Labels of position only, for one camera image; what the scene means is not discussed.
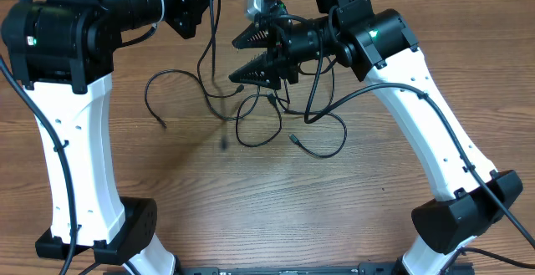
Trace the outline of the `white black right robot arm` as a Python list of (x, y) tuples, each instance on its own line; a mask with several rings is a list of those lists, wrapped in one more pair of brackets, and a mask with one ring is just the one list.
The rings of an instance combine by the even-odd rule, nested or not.
[(522, 193), (515, 171), (499, 171), (474, 145), (436, 87), (419, 42), (393, 9), (376, 13), (371, 0), (315, 0), (319, 18), (288, 12), (281, 0), (247, 0), (249, 27), (236, 48), (262, 53), (230, 79), (279, 90), (298, 81), (308, 61), (351, 69), (383, 103), (417, 155), (433, 199), (411, 219), (418, 236), (383, 274), (457, 274), (456, 259), (502, 218)]

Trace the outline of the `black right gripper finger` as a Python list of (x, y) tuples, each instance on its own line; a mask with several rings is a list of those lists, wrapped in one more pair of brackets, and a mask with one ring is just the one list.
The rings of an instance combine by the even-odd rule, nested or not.
[(276, 36), (270, 25), (252, 23), (232, 41), (232, 46), (237, 49), (273, 48), (275, 42)]
[(229, 79), (237, 84), (252, 84), (259, 87), (279, 90), (281, 79), (278, 68), (283, 64), (281, 57), (264, 52), (229, 75)]

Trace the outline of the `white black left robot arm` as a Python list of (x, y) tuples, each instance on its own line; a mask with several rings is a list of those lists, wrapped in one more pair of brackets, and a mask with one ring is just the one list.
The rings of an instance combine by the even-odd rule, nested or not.
[(69, 266), (92, 250), (98, 265), (132, 274), (177, 274), (178, 258), (155, 233), (150, 198), (116, 187), (109, 117), (115, 50), (122, 33), (168, 23), (193, 38), (214, 0), (18, 0), (1, 27), (4, 77), (38, 123), (52, 193), (41, 258)]

